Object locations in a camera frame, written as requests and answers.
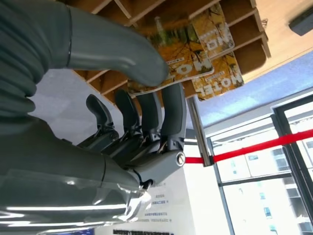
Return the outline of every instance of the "window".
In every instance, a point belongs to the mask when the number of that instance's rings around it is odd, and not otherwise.
[[[288,163],[285,158],[276,159],[278,171],[290,170]]]
[[[265,212],[265,215],[266,216],[266,218],[272,219],[272,214],[271,214],[271,211],[269,210],[269,207],[265,207],[264,212]]]
[[[257,155],[250,155],[250,156],[247,156],[247,157],[248,157],[249,161],[259,159],[259,157]]]
[[[231,130],[211,137],[214,154],[238,150],[278,137],[270,118],[249,124],[248,127],[244,128],[243,133]],[[218,162],[217,165],[222,182],[290,170],[281,147],[238,156]]]
[[[250,234],[247,231],[251,228],[259,234],[308,235],[302,232],[305,226],[306,231],[309,227],[301,223],[309,223],[309,218],[301,198],[290,198],[287,188],[290,187],[297,190],[292,177],[226,185],[223,189],[235,235]]]
[[[313,141],[308,141],[308,142],[306,142],[306,146],[307,146],[308,148],[313,148]]]
[[[260,199],[261,200],[264,200],[265,199],[265,194],[263,192],[260,192]]]
[[[299,195],[299,192],[296,188],[287,188],[287,192],[288,193],[290,198],[293,198],[293,197],[300,197]]]
[[[270,225],[269,231],[271,231],[272,235],[278,235],[278,231],[276,230],[276,227],[275,225]]]
[[[313,116],[311,124],[305,126],[311,129]],[[272,119],[265,118],[213,136],[210,141],[213,154],[221,154],[278,137]],[[313,138],[303,145],[313,160]],[[216,165],[220,176],[219,186],[223,189],[235,235],[250,234],[252,228],[272,235],[308,235],[311,231],[284,153],[282,147],[273,147]]]
[[[279,156],[279,155],[284,155],[284,152],[281,148],[275,149],[272,151],[274,156]]]
[[[236,167],[236,164],[235,164],[235,161],[234,161],[234,160],[232,160],[232,161],[230,162],[230,165],[231,165],[232,168]]]
[[[312,226],[310,222],[299,223],[299,226],[302,232],[313,232]]]

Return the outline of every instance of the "gray robotic arm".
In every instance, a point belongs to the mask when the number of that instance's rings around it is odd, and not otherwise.
[[[57,139],[44,121],[28,115],[35,105],[27,98],[48,69],[112,69],[144,85],[158,85],[168,69],[148,41],[59,2],[0,0],[0,68],[1,234],[127,221],[149,201],[130,168]],[[185,111],[183,105],[180,109],[185,125],[171,129],[168,123],[175,115],[166,114],[163,125],[167,128],[162,127],[160,142],[164,148],[132,163],[142,180],[158,183],[184,162],[186,104],[183,88],[173,87],[185,105]],[[167,161],[174,163],[173,168],[164,167]]]

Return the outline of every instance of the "red barrier rope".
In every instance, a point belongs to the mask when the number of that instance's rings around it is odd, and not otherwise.
[[[272,147],[278,146],[278,145],[290,144],[290,143],[304,140],[304,139],[311,138],[311,137],[313,137],[313,130],[299,132],[296,134],[285,135],[285,136],[279,137],[278,139],[275,139],[272,141],[266,141],[263,143],[259,143],[259,144],[238,149],[238,150],[235,150],[232,152],[215,155],[213,157],[213,159],[214,160],[215,163],[216,163],[219,161],[234,158],[234,157],[237,157],[240,155],[253,153],[253,152],[264,150],[267,148],[272,148]],[[186,163],[204,164],[204,162],[203,158],[186,157]]]

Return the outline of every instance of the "metal pole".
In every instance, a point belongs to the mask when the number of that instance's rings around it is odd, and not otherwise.
[[[200,154],[204,161],[204,166],[213,165],[213,159],[210,157],[208,152],[207,139],[195,96],[188,98],[187,104],[189,109],[190,117],[192,118],[192,126],[195,132],[195,137],[197,138],[198,147],[199,148]]]

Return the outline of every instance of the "autumn tree image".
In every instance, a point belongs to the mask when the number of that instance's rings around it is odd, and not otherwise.
[[[188,16],[169,19],[155,17],[153,26],[141,33],[157,49],[169,66],[170,74],[159,87],[143,87],[129,82],[130,94],[152,92],[173,83],[213,72],[213,68]]]
[[[219,3],[192,19],[192,24],[209,58],[235,46]]]
[[[212,63],[214,66],[213,74],[192,79],[200,101],[224,94],[244,84],[233,52],[214,59]]]

